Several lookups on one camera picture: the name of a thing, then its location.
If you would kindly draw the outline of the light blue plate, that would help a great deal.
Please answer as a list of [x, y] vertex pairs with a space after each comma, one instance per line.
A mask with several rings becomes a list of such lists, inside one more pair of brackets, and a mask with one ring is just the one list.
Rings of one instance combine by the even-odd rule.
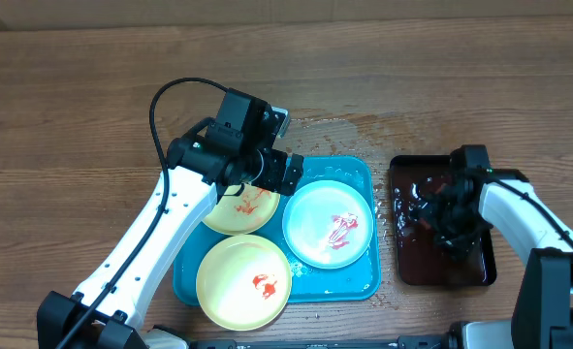
[[282, 217], [292, 252], [306, 264], [336, 270], [355, 263], [372, 240], [372, 212], [362, 194], [335, 180], [319, 180], [297, 190]]

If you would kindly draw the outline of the red black sponge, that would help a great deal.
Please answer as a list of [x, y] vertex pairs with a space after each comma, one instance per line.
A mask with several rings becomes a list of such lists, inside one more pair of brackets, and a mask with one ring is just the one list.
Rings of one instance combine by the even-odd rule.
[[445, 228], [447, 215], [454, 203], [452, 187], [443, 183], [432, 193], [428, 193], [420, 207], [419, 222], [427, 229], [441, 232]]

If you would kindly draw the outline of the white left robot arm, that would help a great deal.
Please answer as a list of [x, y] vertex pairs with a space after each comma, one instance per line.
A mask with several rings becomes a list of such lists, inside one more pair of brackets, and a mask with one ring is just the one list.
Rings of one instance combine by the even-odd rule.
[[158, 147], [158, 182], [117, 246], [71, 296], [50, 292], [41, 303], [39, 346], [147, 347], [140, 330], [156, 289], [227, 189], [294, 194], [303, 158], [273, 147], [289, 124], [288, 111], [229, 88], [215, 117]]

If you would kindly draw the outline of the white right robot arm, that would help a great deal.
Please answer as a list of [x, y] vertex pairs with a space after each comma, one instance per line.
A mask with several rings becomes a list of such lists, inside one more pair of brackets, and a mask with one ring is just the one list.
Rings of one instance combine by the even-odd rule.
[[456, 257], [496, 228], [525, 264], [512, 317], [457, 325], [449, 346], [573, 348], [573, 231], [520, 171], [493, 169], [483, 145], [453, 150], [449, 169], [450, 183], [422, 196], [415, 221]]

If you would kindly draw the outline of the black water tray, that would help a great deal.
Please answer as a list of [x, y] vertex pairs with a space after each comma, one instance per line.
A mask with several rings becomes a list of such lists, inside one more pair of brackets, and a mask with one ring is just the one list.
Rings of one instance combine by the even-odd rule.
[[435, 230], [416, 221], [423, 197], [452, 182], [448, 155], [398, 155], [390, 163], [391, 203], [398, 276], [412, 286], [490, 286], [497, 277], [491, 231], [462, 259], [434, 242]]

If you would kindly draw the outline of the yellow plate far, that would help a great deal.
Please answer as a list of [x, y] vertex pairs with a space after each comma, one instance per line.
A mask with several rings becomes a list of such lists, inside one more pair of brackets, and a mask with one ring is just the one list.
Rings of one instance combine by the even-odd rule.
[[229, 236], [255, 232], [275, 214], [280, 195], [270, 190], [244, 185], [230, 186], [203, 223], [213, 231]]

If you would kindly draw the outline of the yellow plate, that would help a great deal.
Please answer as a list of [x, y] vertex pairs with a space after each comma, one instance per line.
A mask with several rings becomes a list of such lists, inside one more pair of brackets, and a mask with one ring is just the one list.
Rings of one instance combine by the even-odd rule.
[[293, 275], [277, 245], [255, 235], [225, 238], [201, 261], [196, 293], [202, 311], [216, 325], [252, 331], [284, 309]]
[[255, 232], [275, 214], [280, 195], [270, 190], [244, 185], [230, 186], [203, 223], [213, 231], [229, 236]]

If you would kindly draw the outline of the yellow plate near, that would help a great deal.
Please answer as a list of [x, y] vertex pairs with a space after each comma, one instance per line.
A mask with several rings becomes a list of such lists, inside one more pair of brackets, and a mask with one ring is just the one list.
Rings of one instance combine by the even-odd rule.
[[284, 309], [293, 275], [277, 245], [255, 235], [225, 238], [201, 261], [196, 293], [202, 311], [216, 325], [252, 331]]

